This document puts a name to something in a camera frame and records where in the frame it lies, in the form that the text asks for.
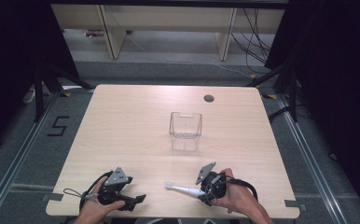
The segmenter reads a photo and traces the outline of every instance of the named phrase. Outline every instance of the human hand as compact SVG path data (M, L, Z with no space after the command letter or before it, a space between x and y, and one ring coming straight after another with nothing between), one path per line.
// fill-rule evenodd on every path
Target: human hand
M232 170L227 168L220 172L226 179L234 178ZM227 183L227 193L220 199L212 199L211 204L228 209L228 213L237 212L251 218L255 223L272 223L265 208L256 200L246 187Z
M107 177L102 178L90 193L98 193L101 185ZM99 224L103 223L104 218L112 211L118 210L125 205L124 201L117 201L108 205L102 205L98 199L86 200L75 221L75 224Z

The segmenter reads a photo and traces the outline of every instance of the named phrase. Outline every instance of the floor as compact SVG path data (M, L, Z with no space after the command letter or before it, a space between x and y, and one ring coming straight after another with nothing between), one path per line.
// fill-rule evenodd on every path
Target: floor
M258 56L259 60L250 54L246 54L232 39L227 60L220 62L214 34L181 32L130 32L126 37L119 57L112 60L109 57L104 38L101 36L88 38L84 36L85 32L83 30L65 30L63 33L72 56L79 67L88 66L89 63L104 63L108 67L113 63L128 63L131 71L138 66L137 64L143 67L145 63L208 64L226 71L230 67L230 69L234 69L231 72L249 76L242 72L245 65L256 68L264 64L261 59L264 60L265 54L258 46L250 45L249 49ZM243 42L246 47L248 46L247 41L241 34L236 34L235 37ZM260 38L267 46L270 46L274 35L261 35ZM88 70L87 67L86 71L93 73L93 70ZM258 70L256 76L262 76L264 72L266 72L264 69ZM270 84L261 85L260 91L266 94L271 93L270 87ZM75 94L72 99L72 107L65 110L66 113L72 113L75 125L82 120L83 116L83 109L79 108L86 108L89 98L90 94ZM57 110L50 111L52 118L48 119L56 118L57 113L59 113L57 111L63 111L64 106L67 104L65 101L61 97L57 100L53 105ZM263 99L263 102L267 114L277 111L281 107L280 103L285 104L285 100L280 101L280 99L272 101L267 98ZM17 130L17 134L24 137L10 138L10 142L6 142L1 146L7 150L0 151L0 182L4 181L2 176L8 172L8 167L13 162L13 159L17 157L18 149L24 144L23 140L28 137L28 131L33 125L31 120L34 116L33 105L27 105L19 113L20 116L10 125L8 132L5 134L11 136L14 133L10 130ZM271 124L293 191L301 206L301 216L298 219L275 220L275 222L360 223L360 201L347 181L346 175L341 171L339 165L327 156L329 147L319 134L318 128L308 114L308 110L300 108L298 116L298 124L292 123L288 115L279 116ZM67 132L74 135L76 130L77 127L69 127ZM47 136L49 132L51 132L49 127L42 129L39 138ZM41 142L38 138L32 143L34 150L26 155L28 159L21 164L21 171L14 174L16 176L14 184L12 184L6 199L1 202L0 223L62 223L62 217L49 217L45 214L44 208L47 202L42 201L41 195L53 189L56 175L44 174L44 169L49 167L46 172L60 172L60 164L64 162L67 152L59 151L58 145L71 146L72 139L64 139L58 142L52 141L49 146L41 145L43 143L45 144L47 141ZM52 151L49 153L39 151L41 148L47 149L47 147ZM309 155L311 151L312 161L316 160L316 163L311 162L311 155ZM42 158L42 155L47 155L49 159ZM44 168L43 171L35 171L41 167ZM325 183L323 184L317 183L320 175L324 178ZM336 218L338 214L330 213L332 209L330 210L328 206L333 202L329 201L331 199L329 195L326 197L322 192L332 194L331 196L335 199L334 203L340 204L339 212L344 213L346 222L341 222L340 214L339 218Z

